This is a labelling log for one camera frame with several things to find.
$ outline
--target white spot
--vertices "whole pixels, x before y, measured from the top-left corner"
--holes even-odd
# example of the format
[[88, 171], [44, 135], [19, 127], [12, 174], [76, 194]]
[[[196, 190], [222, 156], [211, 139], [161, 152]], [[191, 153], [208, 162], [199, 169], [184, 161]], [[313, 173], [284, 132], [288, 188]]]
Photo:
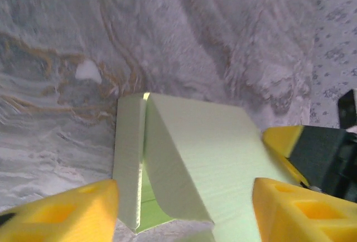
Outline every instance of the white spot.
[[79, 64], [76, 70], [76, 79], [92, 79], [98, 84], [102, 83], [102, 77], [95, 63], [91, 60], [84, 60], [82, 64]]

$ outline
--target light green foam block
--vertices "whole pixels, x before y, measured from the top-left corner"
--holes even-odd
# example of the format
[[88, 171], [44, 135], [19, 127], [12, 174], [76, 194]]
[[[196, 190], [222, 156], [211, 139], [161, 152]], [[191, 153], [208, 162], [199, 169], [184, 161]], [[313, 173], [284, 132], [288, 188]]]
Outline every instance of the light green foam block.
[[119, 101], [113, 178], [119, 219], [136, 232], [198, 220], [215, 227], [188, 241], [260, 241], [256, 177], [293, 183], [243, 109], [159, 94]]

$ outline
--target marble pattern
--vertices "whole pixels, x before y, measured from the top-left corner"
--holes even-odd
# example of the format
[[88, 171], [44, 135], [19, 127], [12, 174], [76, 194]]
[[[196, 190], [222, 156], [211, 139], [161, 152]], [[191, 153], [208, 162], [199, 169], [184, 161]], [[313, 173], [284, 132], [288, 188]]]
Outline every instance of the marble pattern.
[[[262, 129], [308, 124], [315, 7], [0, 0], [0, 210], [110, 177], [116, 103], [128, 94], [239, 105]], [[118, 223], [115, 241], [200, 228], [179, 221], [135, 238]]]
[[337, 100], [357, 88], [357, 0], [318, 0], [311, 125], [338, 128]]

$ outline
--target yellow plastic part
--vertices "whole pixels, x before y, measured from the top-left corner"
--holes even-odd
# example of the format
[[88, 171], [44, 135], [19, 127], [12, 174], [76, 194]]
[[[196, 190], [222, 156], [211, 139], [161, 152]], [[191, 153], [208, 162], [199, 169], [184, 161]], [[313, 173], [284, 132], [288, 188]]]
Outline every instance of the yellow plastic part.
[[0, 242], [111, 242], [118, 212], [115, 180], [104, 180], [14, 207]]
[[262, 242], [356, 242], [357, 204], [267, 178], [255, 179]]
[[304, 176], [287, 159], [302, 132], [302, 125], [268, 128], [263, 133], [263, 142], [298, 183], [309, 186]]

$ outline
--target gray marble surface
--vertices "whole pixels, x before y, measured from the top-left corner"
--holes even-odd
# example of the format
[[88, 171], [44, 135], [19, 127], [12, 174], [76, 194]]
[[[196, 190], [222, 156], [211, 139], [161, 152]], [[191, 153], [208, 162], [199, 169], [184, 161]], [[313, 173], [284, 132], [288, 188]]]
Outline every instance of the gray marble surface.
[[337, 100], [357, 88], [357, 0], [318, 0], [311, 124], [339, 127]]
[[[0, 210], [112, 173], [117, 99], [239, 105], [308, 124], [316, 0], [0, 0]], [[136, 238], [173, 241], [175, 222]]]

